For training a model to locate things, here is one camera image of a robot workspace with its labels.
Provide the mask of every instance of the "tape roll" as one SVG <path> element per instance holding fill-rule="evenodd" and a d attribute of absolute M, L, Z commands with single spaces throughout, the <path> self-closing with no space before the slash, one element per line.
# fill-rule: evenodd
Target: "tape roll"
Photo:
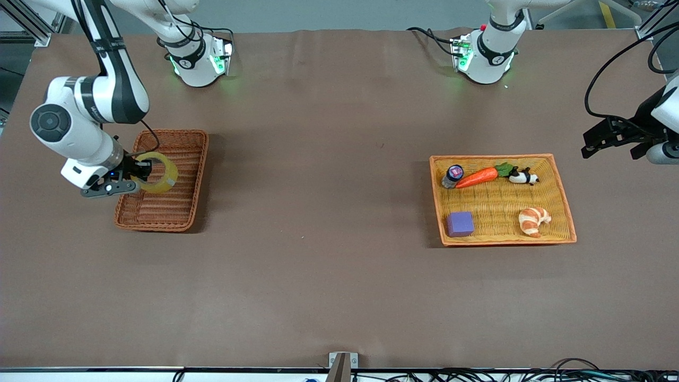
<path fill-rule="evenodd" d="M 179 171 L 177 170 L 177 165 L 174 164 L 168 157 L 159 152 L 147 152 L 146 154 L 138 155 L 135 160 L 147 160 L 150 159 L 152 162 L 160 162 L 165 166 L 165 172 L 159 181 L 155 183 L 147 183 L 136 177 L 132 177 L 132 180 L 139 183 L 142 190 L 150 192 L 152 194 L 162 194 L 163 192 L 169 191 L 172 186 L 177 182 L 179 177 Z"/>

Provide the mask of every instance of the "brown wicker basket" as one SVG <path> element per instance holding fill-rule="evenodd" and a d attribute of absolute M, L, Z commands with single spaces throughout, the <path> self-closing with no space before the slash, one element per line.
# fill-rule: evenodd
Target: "brown wicker basket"
<path fill-rule="evenodd" d="M 531 172 L 540 177 L 540 182 L 529 186 L 498 178 L 453 190 L 441 185 L 441 178 L 453 164 L 462 166 L 465 175 L 469 175 L 503 162 L 520 168 L 530 167 Z M 576 241 L 566 192 L 552 154 L 432 156 L 429 165 L 439 232 L 444 245 L 528 245 Z M 519 212 L 528 207 L 545 208 L 552 216 L 549 224 L 540 225 L 541 238 L 529 237 L 521 231 Z M 467 237 L 449 237 L 446 219 L 451 212 L 459 211 L 472 213 L 474 233 Z"/>
<path fill-rule="evenodd" d="M 179 177 L 163 194 L 140 191 L 120 197 L 114 222 L 118 228 L 141 231 L 183 232 L 194 223 L 200 182 L 208 149 L 208 135 L 202 130 L 155 130 L 160 140 L 156 150 L 177 165 Z M 155 145 L 153 135 L 141 132 L 133 150 L 148 150 Z M 164 169 L 156 167 L 149 183 L 157 181 Z"/>

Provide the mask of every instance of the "orange wicker basket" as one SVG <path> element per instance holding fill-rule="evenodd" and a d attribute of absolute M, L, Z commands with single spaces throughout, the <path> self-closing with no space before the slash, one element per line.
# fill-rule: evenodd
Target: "orange wicker basket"
<path fill-rule="evenodd" d="M 441 185 L 441 178 L 453 164 L 462 166 L 469 175 L 503 162 L 520 168 L 530 167 L 531 172 L 540 177 L 540 182 L 529 186 L 498 178 L 453 190 Z M 444 245 L 529 245 L 576 241 L 566 191 L 552 154 L 432 156 L 429 165 L 439 232 Z M 519 212 L 529 207 L 545 208 L 552 216 L 549 224 L 540 225 L 541 238 L 525 235 L 519 226 Z M 449 237 L 446 219 L 451 212 L 461 211 L 472 213 L 474 233 L 466 237 Z"/>

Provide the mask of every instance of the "yellow floor stripe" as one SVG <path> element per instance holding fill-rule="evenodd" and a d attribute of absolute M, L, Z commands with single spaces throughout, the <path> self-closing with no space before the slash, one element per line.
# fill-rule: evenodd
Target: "yellow floor stripe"
<path fill-rule="evenodd" d="M 613 21 L 613 15 L 610 14 L 610 7 L 601 1 L 599 1 L 599 6 L 601 7 L 601 13 L 604 14 L 604 21 L 606 22 L 606 28 L 615 29 L 615 21 Z"/>

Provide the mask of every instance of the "blue object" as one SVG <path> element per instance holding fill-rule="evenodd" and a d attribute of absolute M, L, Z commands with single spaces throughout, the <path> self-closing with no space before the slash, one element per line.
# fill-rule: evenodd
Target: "blue object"
<path fill-rule="evenodd" d="M 474 233 L 474 219 L 471 212 L 453 212 L 446 219 L 449 237 L 469 236 Z"/>

